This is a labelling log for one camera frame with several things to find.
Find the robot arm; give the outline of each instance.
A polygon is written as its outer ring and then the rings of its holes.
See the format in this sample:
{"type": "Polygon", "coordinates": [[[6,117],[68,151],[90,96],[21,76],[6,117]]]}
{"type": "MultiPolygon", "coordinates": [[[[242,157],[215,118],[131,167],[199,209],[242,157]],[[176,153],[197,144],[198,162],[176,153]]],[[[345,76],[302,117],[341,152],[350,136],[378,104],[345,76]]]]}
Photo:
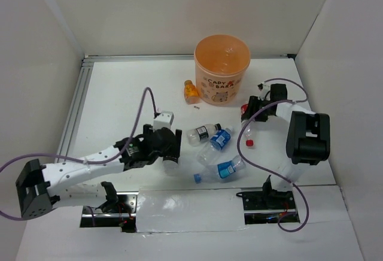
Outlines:
{"type": "MultiPolygon", "coordinates": [[[[241,119],[249,119],[264,106],[287,99],[285,84],[259,84],[260,96],[250,96],[247,110],[241,119]]],[[[281,103],[259,114],[255,121],[266,122],[269,116],[277,116],[289,122],[286,141],[288,159],[278,167],[277,172],[295,183],[299,177],[320,161],[327,160],[330,154],[330,118],[327,114],[317,114],[297,104],[281,103]]],[[[291,184],[270,176],[265,182],[266,192],[288,192],[291,184]]]]}
{"type": "Polygon", "coordinates": [[[144,125],[142,134],[132,139],[120,157],[107,163],[89,164],[119,154],[128,138],[82,157],[83,163],[64,161],[41,165],[38,159],[31,160],[16,181],[22,218],[29,220],[57,207],[77,205],[89,205],[108,212],[118,202],[114,186],[109,182],[98,185],[83,182],[106,174],[142,168],[153,164],[158,157],[168,163],[178,163],[182,131],[173,133],[170,130],[173,119],[173,113],[163,111],[156,116],[153,126],[144,125]]]}
{"type": "MultiPolygon", "coordinates": [[[[286,154],[277,172],[292,183],[311,166],[327,160],[330,155],[330,117],[317,114],[296,104],[278,104],[276,116],[290,121],[286,140],[286,154]]],[[[291,184],[271,176],[271,186],[279,192],[291,190],[291,184]]]]}

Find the white bottle cap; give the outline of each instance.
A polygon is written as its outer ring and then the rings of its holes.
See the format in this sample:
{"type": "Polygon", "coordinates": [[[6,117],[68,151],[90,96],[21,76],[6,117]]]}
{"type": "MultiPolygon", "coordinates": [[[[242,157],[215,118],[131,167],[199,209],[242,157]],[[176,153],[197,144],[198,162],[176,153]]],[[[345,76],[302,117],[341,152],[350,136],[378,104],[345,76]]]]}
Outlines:
{"type": "Polygon", "coordinates": [[[234,133],[234,128],[233,128],[233,126],[228,126],[227,128],[225,128],[225,129],[228,129],[228,130],[230,130],[230,134],[231,133],[234,133]]]}

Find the cartoon bear print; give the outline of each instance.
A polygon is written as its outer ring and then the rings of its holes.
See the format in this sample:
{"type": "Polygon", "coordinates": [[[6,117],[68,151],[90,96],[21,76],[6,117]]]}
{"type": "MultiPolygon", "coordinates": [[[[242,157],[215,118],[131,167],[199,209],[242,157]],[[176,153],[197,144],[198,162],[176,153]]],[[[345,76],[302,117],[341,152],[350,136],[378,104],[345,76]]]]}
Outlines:
{"type": "Polygon", "coordinates": [[[215,102],[223,102],[227,101],[228,92],[217,92],[215,95],[211,97],[211,99],[215,102]]]}

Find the plastic bottle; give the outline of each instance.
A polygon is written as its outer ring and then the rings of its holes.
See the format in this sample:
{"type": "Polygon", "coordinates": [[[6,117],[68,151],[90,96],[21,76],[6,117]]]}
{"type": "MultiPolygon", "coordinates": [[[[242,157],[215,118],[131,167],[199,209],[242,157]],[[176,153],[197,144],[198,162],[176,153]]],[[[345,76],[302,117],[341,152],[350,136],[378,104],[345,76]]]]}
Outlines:
{"type": "Polygon", "coordinates": [[[216,125],[203,125],[196,129],[190,129],[186,132],[187,140],[190,145],[197,146],[207,140],[209,137],[212,137],[217,131],[220,131],[221,125],[217,123],[216,125]]]}
{"type": "MultiPolygon", "coordinates": [[[[241,125],[244,127],[248,120],[242,121],[241,125]]],[[[249,125],[245,128],[243,137],[245,138],[245,144],[247,147],[254,147],[254,128],[253,122],[250,122],[249,125]]]]}
{"type": "Polygon", "coordinates": [[[237,155],[233,160],[210,166],[198,174],[194,174],[194,181],[198,184],[222,182],[228,176],[246,167],[242,158],[237,155]]]}
{"type": "Polygon", "coordinates": [[[196,86],[191,80],[185,81],[184,97],[187,104],[196,104],[199,102],[199,96],[196,86]]]}
{"type": "Polygon", "coordinates": [[[225,145],[230,141],[233,131],[233,128],[229,126],[225,128],[225,130],[219,130],[213,135],[209,142],[198,153],[198,162],[205,166],[212,165],[213,162],[218,159],[220,151],[222,151],[225,145]]]}

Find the red bottle cap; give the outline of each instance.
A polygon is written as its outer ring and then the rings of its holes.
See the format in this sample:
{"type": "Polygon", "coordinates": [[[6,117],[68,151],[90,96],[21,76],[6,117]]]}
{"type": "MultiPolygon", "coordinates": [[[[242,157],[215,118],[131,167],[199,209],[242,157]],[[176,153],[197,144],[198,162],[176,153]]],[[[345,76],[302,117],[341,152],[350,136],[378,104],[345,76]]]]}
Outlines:
{"type": "Polygon", "coordinates": [[[254,145],[254,141],[252,139],[246,140],[246,146],[247,147],[252,147],[254,145]]]}
{"type": "Polygon", "coordinates": [[[241,106],[241,115],[245,113],[245,111],[247,110],[247,106],[248,104],[243,104],[243,106],[241,106]]]}

